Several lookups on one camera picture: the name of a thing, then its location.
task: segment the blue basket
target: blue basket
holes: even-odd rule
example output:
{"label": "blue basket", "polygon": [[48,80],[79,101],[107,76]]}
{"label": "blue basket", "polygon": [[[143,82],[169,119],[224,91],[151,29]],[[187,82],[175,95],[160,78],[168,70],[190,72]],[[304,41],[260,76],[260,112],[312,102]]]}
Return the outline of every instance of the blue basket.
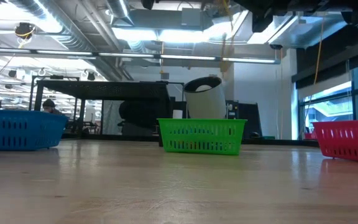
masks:
{"label": "blue basket", "polygon": [[39,111],[0,110],[0,150],[33,151],[59,144],[67,118]]}

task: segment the table surface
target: table surface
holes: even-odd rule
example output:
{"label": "table surface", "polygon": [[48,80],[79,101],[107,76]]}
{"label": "table surface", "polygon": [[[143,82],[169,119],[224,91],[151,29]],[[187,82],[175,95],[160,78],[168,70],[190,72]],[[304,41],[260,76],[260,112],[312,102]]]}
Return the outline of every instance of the table surface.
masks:
{"label": "table surface", "polygon": [[62,141],[0,152],[0,223],[358,223],[358,162],[298,146],[217,156]]}

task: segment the green basket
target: green basket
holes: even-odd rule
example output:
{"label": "green basket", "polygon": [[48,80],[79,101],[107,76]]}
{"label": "green basket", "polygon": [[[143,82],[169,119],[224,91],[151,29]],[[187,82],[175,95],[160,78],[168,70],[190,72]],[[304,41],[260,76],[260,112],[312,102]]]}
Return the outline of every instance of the green basket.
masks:
{"label": "green basket", "polygon": [[244,119],[158,119],[166,152],[238,155]]}

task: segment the window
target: window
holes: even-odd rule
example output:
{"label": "window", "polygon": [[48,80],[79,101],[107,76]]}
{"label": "window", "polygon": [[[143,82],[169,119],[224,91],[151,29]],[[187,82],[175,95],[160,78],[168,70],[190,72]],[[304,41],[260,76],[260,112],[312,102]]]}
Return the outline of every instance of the window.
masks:
{"label": "window", "polygon": [[[345,82],[343,84],[340,84],[338,86],[334,86],[332,88],[329,88],[327,90],[321,91],[319,93],[313,94],[311,96],[312,100],[318,99],[318,98],[322,98],[322,97],[326,97],[326,96],[333,96],[335,94],[338,93],[346,93],[346,92],[350,92],[352,90],[352,82]],[[310,96],[307,96],[303,99],[304,102],[310,101]]]}
{"label": "window", "polygon": [[353,119],[352,98],[344,97],[305,106],[305,127],[313,132],[313,122]]}

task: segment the person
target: person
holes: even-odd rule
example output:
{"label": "person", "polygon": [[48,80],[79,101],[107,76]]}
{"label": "person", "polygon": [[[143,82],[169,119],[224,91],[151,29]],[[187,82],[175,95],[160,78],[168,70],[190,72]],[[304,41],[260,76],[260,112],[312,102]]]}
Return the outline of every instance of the person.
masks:
{"label": "person", "polygon": [[44,111],[51,114],[57,114],[57,115],[63,115],[62,112],[57,110],[55,108],[55,103],[51,99],[47,99],[42,103],[42,107],[44,108]]}

